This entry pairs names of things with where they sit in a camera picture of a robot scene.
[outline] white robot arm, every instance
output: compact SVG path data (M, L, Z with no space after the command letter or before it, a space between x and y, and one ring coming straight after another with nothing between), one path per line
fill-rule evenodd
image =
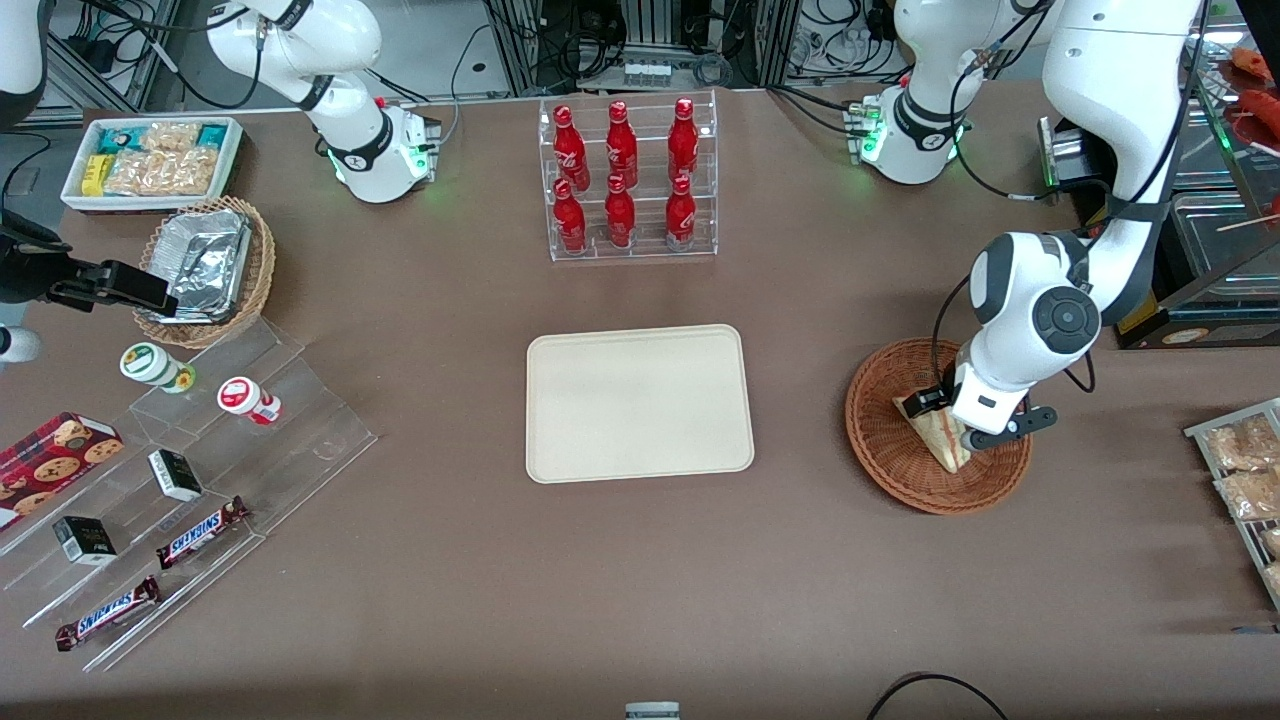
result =
M1092 243L1006 233L978 255L969 301L982 329L943 383L943 404L987 436L1019 434L1027 392L1079 360L1149 287L1179 122L1179 55L1201 0L1065 0L1044 63L1053 106L1116 154L1112 220ZM1117 63L1123 68L1117 69ZM915 409L925 402L916 396Z
M212 9L209 23L242 8L251 12L210 28L214 54L306 111L329 145L338 179L356 197L388 202L434 177L434 146L422 118L380 106L355 74L374 65L383 41L364 3L225 3Z
M978 53L1010 32L1005 47L1020 47L1028 38L1028 46L1043 45L1061 10L1062 0L899 0L893 26L915 54L915 67L906 87L863 100L860 129L868 136L861 163L905 184L938 177L951 156L955 126L984 82L982 73L968 72ZM1037 32L1042 26L1046 32Z

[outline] display case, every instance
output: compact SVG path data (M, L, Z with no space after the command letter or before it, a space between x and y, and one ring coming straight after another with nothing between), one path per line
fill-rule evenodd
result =
M698 127L698 168L691 178L690 195L698 206L694 215L694 237L687 250L673 251L667 246L667 199L671 178L667 173L667 135L675 118L678 97L694 101L694 124ZM678 260L716 255L719 249L717 196L719 193L716 95L713 92L645 94L627 96L627 113L635 129L640 155L640 179L631 188L636 208L636 231L631 247L618 249L608 238L604 200L608 195L609 164L604 146L609 132L607 102L593 97L544 100L539 106L538 149L541 159L543 204L547 208L548 249L554 261L589 263L595 260ZM552 110L567 105L573 111L573 124L586 143L586 165L591 184L577 195L586 214L586 252L566 252L556 227L552 184L559 177L556 163L556 123Z
M54 501L5 533L0 587L5 603L29 632L55 634L155 577L160 602L132 611L65 653L83 670L109 669L211 585L294 510L376 439L355 411L311 370L302 346L262 319L247 324L191 364L196 386L182 395L154 388L111 424L125 448ZM223 380L244 375L282 401L269 425L219 409ZM192 502L161 493L148 456L183 455L202 487ZM248 518L232 523L207 546L172 568L157 548L241 497ZM105 565L73 564L52 524L61 516L93 518L115 547Z
M1123 347L1280 345L1280 228L1219 231L1271 214L1280 193L1280 138L1238 104L1242 91L1266 90L1265 83L1231 64L1235 46L1256 47L1243 18L1215 18L1175 150L1152 293L1117 325Z

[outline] glass display case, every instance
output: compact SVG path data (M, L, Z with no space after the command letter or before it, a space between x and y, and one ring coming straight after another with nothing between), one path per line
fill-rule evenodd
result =
M1244 91L1275 94L1231 63L1234 47L1257 47L1249 27L1215 18L1175 150L1152 293L1117 325L1123 347L1280 345L1280 227L1221 229L1272 214L1280 195L1280 137L1239 106Z

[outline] white plastic container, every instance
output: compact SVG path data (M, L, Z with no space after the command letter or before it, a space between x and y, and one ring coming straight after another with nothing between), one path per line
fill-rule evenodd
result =
M270 425L280 418L280 398L268 395L262 386L248 378L232 378L218 391L218 406L232 415L243 415L259 425Z
M133 345L120 355L120 374L169 395L187 392L196 382L195 368L151 342Z
M88 196L81 193L81 181L84 178L84 168L88 165L90 155L93 155L102 141L102 133L108 128L119 128L123 124L147 124L152 122L180 122L200 123L205 126L227 126L227 135L223 137L223 146L218 151L218 164L214 165L214 178L209 182L209 191L204 195L159 195L148 197L128 196ZM67 182L63 183L63 202L68 208L84 213L138 213L146 210L173 210L195 205L202 200L221 197L230 179L232 165L236 163L236 151L239 147L241 124L227 115L159 115L136 118L111 118L93 120L84 128L84 137L81 138L79 150L76 151L76 160L67 173Z

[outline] snickers bar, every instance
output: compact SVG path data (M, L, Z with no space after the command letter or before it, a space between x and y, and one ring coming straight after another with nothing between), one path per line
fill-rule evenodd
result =
M147 575L142 584L81 618L79 623L68 623L58 628L58 635L54 638L58 651L67 652L97 630L120 621L129 612L151 602L160 602L160 585L156 584L155 577Z
M248 509L244 507L244 501L237 495L230 502L219 507L218 512L205 518L198 525L182 533L172 543L156 550L156 555L160 557L160 569L168 570L173 568L175 562L227 532L232 524L246 515L248 515Z

